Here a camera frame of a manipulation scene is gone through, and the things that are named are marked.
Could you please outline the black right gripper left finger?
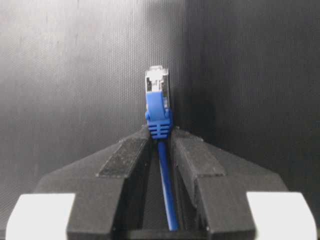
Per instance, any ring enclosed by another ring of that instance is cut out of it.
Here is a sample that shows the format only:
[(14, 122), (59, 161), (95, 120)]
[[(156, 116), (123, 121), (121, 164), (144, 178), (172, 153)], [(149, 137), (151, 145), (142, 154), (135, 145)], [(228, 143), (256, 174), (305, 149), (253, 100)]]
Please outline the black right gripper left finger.
[(150, 154), (147, 127), (117, 143), (44, 175), (38, 193), (75, 195), (69, 237), (110, 237), (114, 228), (136, 228)]

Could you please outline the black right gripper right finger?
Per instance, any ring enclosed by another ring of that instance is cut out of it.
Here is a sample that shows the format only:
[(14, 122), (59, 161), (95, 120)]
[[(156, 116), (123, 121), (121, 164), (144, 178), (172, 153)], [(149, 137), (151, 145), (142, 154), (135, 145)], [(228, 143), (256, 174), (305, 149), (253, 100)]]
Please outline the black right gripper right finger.
[(247, 192), (288, 189), (277, 173), (185, 130), (174, 128), (169, 146), (200, 225), (209, 237), (255, 236)]

